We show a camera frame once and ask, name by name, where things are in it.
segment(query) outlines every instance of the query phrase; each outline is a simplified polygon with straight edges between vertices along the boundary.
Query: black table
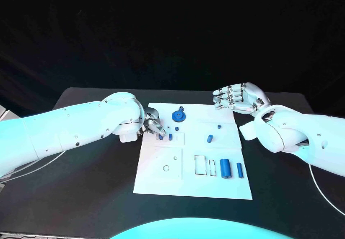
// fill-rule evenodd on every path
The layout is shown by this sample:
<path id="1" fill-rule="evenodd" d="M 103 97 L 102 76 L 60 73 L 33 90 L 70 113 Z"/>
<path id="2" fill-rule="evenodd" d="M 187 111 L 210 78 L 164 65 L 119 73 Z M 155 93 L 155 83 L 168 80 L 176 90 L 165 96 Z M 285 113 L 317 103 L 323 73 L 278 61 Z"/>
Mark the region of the black table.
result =
<path id="1" fill-rule="evenodd" d="M 142 106 L 212 104 L 206 91 L 69 88 L 54 109 L 102 100 L 118 91 L 131 92 Z M 301 94 L 266 95 L 275 104 L 311 113 Z M 235 113 L 238 126 L 251 119 Z M 345 217 L 316 190 L 307 164 L 290 154 L 269 153 L 256 139 L 245 141 L 241 136 L 241 143 L 252 200 L 132 194 L 141 139 L 119 143 L 111 135 L 8 182 L 0 194 L 0 232 L 106 238 L 160 219 L 204 217 L 252 224 L 294 238 L 343 238 Z M 345 179 L 314 167 L 313 172 L 324 195 L 345 211 Z"/>

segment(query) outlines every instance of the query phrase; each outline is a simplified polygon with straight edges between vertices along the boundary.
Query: white paper sheet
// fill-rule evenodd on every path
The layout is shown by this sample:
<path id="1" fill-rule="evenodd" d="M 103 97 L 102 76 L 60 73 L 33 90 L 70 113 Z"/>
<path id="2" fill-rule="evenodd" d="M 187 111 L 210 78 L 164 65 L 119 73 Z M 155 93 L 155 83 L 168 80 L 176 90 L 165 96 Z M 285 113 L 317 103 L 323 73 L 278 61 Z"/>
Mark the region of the white paper sheet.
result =
<path id="1" fill-rule="evenodd" d="M 171 114 L 183 106 L 186 120 L 176 123 Z M 148 103 L 160 113 L 167 132 L 163 140 L 142 135 L 134 193 L 251 200 L 248 175 L 241 153 L 241 141 L 232 110 L 216 111 L 213 105 Z M 206 175 L 194 174 L 194 156 L 204 156 Z M 219 160 L 230 164 L 232 178 L 220 178 Z M 236 163 L 242 164 L 243 178 L 238 178 Z"/>

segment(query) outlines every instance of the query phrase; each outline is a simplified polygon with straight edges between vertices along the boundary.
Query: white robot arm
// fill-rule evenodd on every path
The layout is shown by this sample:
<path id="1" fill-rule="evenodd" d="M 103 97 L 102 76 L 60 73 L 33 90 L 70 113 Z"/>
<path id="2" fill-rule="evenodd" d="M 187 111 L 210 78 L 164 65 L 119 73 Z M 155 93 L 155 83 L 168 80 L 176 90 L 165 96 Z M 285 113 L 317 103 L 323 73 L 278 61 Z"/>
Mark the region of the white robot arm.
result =
<path id="1" fill-rule="evenodd" d="M 345 119 L 271 105 L 252 83 L 226 86 L 213 95 L 216 109 L 230 108 L 254 116 L 254 121 L 239 127 L 245 140 L 256 138 L 272 153 L 290 153 L 307 164 L 345 176 Z"/>
<path id="2" fill-rule="evenodd" d="M 100 102 L 72 105 L 46 113 L 0 122 L 0 178 L 21 165 L 100 140 L 111 133 L 121 142 L 142 132 L 165 135 L 158 112 L 144 111 L 125 92 Z"/>

